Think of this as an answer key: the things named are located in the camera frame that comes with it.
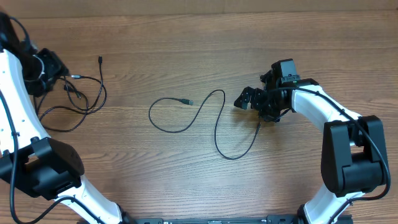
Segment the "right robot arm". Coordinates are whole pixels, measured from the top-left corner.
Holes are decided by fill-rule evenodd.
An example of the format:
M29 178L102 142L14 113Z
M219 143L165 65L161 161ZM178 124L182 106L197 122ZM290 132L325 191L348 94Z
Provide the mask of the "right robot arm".
M287 112L305 116L323 134L323 185L289 223L348 223L341 214L353 202L379 200L391 188L382 121L361 116L328 96L315 80L302 79L294 61L279 60L260 77L263 88L246 87L234 106L252 108L267 122Z

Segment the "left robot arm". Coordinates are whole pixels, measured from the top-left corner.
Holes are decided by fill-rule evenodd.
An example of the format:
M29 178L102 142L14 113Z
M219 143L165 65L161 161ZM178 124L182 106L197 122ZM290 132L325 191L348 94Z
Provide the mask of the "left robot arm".
M48 134L36 98L44 98L68 68L49 49L20 40L16 18L1 14L1 178L9 183L11 217L18 221L15 192L64 204L85 223L132 223L117 203L104 197L86 178L76 150Z

